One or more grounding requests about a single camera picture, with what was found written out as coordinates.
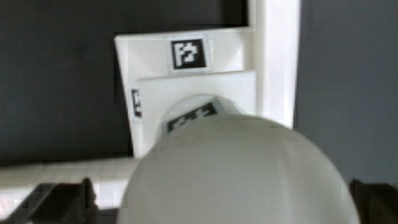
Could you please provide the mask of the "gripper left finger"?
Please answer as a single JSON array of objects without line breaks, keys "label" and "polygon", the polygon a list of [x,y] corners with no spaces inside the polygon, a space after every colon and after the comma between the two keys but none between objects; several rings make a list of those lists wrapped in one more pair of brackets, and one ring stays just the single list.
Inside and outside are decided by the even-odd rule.
[{"label": "gripper left finger", "polygon": [[97,224],[92,182],[41,183],[23,199],[5,224]]}]

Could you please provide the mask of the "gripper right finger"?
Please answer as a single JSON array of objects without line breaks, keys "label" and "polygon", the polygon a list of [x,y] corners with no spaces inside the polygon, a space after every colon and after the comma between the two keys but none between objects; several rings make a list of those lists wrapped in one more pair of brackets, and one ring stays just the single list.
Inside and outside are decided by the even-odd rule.
[{"label": "gripper right finger", "polygon": [[398,224],[398,189],[387,183],[350,182],[360,224]]}]

